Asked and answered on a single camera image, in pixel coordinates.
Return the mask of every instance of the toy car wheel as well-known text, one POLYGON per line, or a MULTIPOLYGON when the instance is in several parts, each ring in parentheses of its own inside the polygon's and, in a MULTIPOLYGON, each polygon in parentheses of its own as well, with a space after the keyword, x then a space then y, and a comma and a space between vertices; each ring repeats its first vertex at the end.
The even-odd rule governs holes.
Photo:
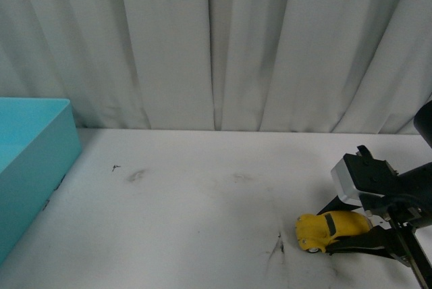
POLYGON ((311 248, 308 248, 306 251, 307 251, 307 253, 318 253, 318 252, 321 252, 321 249, 317 248, 317 247, 311 247, 311 248))

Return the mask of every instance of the toy car window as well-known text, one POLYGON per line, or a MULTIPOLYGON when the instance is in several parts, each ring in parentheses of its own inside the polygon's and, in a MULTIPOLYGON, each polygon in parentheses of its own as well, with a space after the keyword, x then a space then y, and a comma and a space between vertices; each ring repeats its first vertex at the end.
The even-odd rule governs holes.
POLYGON ((324 217, 327 225, 329 226, 330 236, 333 236, 334 234, 336 234, 335 222, 333 221, 333 218, 331 218, 331 215, 329 213, 326 213, 324 217))

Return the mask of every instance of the white curtain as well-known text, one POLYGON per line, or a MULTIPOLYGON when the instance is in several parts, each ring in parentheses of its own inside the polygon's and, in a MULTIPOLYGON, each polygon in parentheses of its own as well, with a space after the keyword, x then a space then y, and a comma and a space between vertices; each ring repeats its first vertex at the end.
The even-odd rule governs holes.
POLYGON ((414 133, 431 0, 0 0, 0 96, 77 126, 414 133))

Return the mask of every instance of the white table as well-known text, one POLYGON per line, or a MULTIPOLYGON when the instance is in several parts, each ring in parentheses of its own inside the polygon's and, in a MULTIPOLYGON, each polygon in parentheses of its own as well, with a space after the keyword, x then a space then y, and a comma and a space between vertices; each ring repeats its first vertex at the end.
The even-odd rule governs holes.
MULTIPOLYGON (((432 161, 420 136, 79 133, 81 156, 0 288, 418 288, 396 261, 302 252, 294 224, 335 196, 345 153, 366 145, 402 173, 432 161)), ((432 257, 432 227, 417 236, 432 257)))

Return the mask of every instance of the blue container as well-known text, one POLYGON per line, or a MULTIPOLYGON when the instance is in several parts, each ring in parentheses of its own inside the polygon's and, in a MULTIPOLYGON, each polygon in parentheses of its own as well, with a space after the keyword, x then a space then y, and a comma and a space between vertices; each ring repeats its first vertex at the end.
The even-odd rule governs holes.
POLYGON ((69 100, 0 98, 0 263, 80 152, 69 100))

